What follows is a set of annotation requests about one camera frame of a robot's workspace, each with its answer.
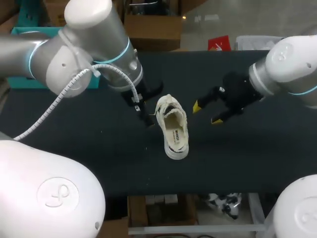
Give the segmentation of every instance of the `shoe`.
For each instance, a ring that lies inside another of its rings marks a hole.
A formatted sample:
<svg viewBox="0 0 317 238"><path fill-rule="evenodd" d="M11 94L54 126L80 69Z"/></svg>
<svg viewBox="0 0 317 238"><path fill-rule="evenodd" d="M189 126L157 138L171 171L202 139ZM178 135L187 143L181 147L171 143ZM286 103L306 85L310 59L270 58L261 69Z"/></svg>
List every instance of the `shoe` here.
<svg viewBox="0 0 317 238"><path fill-rule="evenodd" d="M189 150L185 111L175 98L167 94L159 99L155 114L164 134L167 156L174 160L184 159Z"/></svg>

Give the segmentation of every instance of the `shoe lining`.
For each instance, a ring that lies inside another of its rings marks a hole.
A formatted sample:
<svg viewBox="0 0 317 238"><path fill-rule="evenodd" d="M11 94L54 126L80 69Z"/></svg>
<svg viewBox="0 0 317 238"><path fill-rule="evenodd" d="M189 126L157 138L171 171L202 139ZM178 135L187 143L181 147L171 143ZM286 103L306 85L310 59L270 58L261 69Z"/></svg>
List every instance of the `shoe lining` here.
<svg viewBox="0 0 317 238"><path fill-rule="evenodd" d="M186 143L186 137L183 128L180 126L176 113L171 113L164 118L166 128L166 139L168 145L178 152Z"/></svg>

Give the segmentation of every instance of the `black table surface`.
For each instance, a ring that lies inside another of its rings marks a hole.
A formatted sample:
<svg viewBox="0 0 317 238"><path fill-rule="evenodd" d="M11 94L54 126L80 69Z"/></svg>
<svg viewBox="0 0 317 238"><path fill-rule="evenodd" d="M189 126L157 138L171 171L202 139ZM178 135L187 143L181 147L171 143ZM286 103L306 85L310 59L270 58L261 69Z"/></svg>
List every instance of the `black table surface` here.
<svg viewBox="0 0 317 238"><path fill-rule="evenodd" d="M100 181L106 196L174 193L278 192L317 174L317 111L281 94L267 98L223 125L211 125L223 105L192 115L198 96L230 72L246 72L266 52L140 53L148 80L164 81L188 116L189 154L164 152L159 126L145 129L132 108L101 83L98 90L63 100L22 142L76 160ZM54 100L49 90L12 90L0 130L14 137ZM159 97L147 102L154 112Z"/></svg>

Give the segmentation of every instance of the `floor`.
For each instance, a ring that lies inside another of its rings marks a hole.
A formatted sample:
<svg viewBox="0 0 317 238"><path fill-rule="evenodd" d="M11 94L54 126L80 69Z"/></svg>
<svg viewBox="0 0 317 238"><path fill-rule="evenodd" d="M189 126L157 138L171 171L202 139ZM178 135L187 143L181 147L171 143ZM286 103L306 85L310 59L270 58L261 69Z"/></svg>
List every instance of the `floor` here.
<svg viewBox="0 0 317 238"><path fill-rule="evenodd" d="M186 14L181 48L208 49L208 39L228 35L292 36L317 26L316 0L208 0Z"/></svg>

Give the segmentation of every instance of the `red sign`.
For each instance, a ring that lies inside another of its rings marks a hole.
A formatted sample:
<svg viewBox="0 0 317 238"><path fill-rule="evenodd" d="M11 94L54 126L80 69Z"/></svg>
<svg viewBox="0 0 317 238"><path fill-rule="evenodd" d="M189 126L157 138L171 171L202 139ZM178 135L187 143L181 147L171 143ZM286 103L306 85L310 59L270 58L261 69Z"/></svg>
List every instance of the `red sign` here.
<svg viewBox="0 0 317 238"><path fill-rule="evenodd" d="M231 51L229 36L221 36L208 40L209 51Z"/></svg>

